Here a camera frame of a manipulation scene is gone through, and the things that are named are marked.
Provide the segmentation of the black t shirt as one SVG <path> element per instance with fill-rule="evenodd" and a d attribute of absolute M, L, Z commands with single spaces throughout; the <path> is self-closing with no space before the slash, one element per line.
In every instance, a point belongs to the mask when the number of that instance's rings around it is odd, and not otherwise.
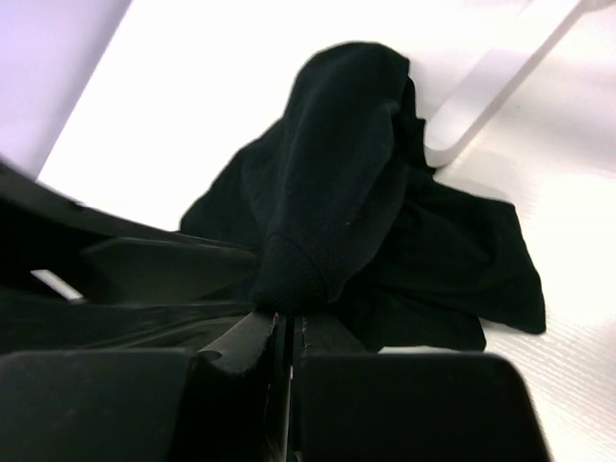
<path fill-rule="evenodd" d="M 329 312 L 372 351 L 481 351 L 485 321 L 540 335 L 542 284 L 516 209 L 436 181 L 409 67 L 372 42 L 314 55 L 283 115 L 179 229 L 258 254 L 256 273 L 227 296 Z"/>

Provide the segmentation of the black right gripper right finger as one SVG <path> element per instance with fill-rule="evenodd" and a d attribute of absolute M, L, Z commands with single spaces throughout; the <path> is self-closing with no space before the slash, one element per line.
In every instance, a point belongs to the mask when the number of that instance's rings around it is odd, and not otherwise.
<path fill-rule="evenodd" d="M 374 353 L 333 316 L 294 319 L 304 461 L 549 461 L 526 384 L 491 353 Z"/>

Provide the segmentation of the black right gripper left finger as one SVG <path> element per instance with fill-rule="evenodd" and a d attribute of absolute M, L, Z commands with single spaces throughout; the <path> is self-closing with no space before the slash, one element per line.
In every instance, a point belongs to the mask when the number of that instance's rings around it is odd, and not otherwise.
<path fill-rule="evenodd" d="M 2 459 L 277 460 L 277 317 L 211 300 L 255 267 L 2 165 Z"/>

